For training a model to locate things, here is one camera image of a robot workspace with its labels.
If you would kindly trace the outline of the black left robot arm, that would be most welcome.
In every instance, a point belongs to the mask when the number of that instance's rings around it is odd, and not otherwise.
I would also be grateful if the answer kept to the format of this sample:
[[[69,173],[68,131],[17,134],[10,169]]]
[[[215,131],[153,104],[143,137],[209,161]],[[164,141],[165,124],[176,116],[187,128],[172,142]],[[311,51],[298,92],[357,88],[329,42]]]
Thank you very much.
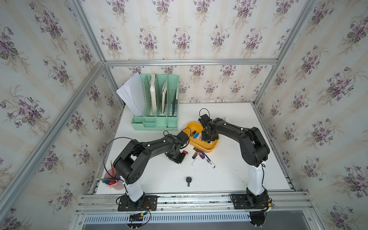
[[[150,142],[139,142],[128,138],[129,143],[114,160],[112,167],[117,172],[118,180],[124,182],[128,201],[138,205],[143,202],[145,193],[140,178],[151,158],[165,154],[176,164],[185,158],[182,149],[188,146],[190,135],[183,130],[177,134],[165,134],[163,138]]]

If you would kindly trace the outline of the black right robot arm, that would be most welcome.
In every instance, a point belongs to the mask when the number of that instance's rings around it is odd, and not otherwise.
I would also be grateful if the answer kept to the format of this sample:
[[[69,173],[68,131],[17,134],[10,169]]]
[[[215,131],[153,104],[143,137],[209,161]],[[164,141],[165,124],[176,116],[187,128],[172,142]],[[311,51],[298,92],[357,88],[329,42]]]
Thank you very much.
[[[270,207],[271,199],[264,186],[265,161],[268,160],[270,148],[260,130],[257,127],[236,126],[222,118],[211,119],[210,114],[200,115],[198,121],[203,127],[204,141],[213,142],[218,140],[219,135],[223,135],[239,143],[241,156],[248,164],[249,184],[245,197],[237,198],[233,202],[251,209]]]

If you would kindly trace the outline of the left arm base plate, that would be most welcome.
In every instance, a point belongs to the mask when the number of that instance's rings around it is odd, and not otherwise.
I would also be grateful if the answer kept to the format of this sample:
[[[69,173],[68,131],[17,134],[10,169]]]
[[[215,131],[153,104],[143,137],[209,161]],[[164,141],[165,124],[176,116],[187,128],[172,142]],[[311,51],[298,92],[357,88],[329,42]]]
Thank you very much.
[[[144,195],[136,202],[130,200],[127,195],[122,195],[116,200],[118,211],[155,211],[157,203],[158,196],[156,195]]]

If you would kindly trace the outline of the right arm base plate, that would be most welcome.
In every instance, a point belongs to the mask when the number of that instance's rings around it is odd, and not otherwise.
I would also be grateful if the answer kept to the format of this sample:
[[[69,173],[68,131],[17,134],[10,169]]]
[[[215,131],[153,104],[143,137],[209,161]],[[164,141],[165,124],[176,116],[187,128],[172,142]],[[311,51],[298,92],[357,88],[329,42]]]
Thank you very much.
[[[235,209],[267,210],[272,204],[272,199],[267,193],[258,196],[253,196],[252,194],[231,194],[230,199]]]

